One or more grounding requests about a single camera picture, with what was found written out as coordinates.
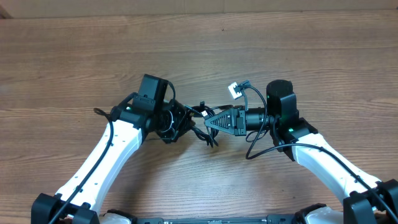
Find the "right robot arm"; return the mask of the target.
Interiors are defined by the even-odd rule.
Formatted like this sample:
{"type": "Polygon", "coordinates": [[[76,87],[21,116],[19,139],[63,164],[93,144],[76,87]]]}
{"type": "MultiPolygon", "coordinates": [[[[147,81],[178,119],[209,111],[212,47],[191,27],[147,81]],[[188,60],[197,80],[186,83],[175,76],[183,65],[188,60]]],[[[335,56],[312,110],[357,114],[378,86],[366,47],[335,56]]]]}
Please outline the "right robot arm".
{"type": "Polygon", "coordinates": [[[264,106],[260,108],[233,106],[206,115],[205,126],[235,136],[250,131],[269,133],[273,147],[255,154],[247,152],[247,160],[271,151],[283,152],[320,179],[343,206],[339,212],[316,203],[276,218],[275,223],[397,223],[397,181],[383,182],[334,150],[316,128],[300,117],[292,82],[270,82],[261,100],[264,106]]]}

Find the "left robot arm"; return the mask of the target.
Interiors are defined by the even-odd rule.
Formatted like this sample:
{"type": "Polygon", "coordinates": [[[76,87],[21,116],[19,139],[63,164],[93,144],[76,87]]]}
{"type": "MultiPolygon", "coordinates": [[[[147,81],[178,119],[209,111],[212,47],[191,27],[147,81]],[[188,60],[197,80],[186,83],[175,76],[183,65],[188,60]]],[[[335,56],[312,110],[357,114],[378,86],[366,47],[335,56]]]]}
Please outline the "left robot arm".
{"type": "Polygon", "coordinates": [[[136,217],[109,210],[100,214],[105,197],[126,161],[155,132],[166,143],[184,134],[185,108],[165,94],[173,84],[144,75],[139,91],[133,92],[104,116],[104,133],[75,175],[55,195],[40,194],[32,204],[30,221],[43,223],[136,223],[136,217]]]}

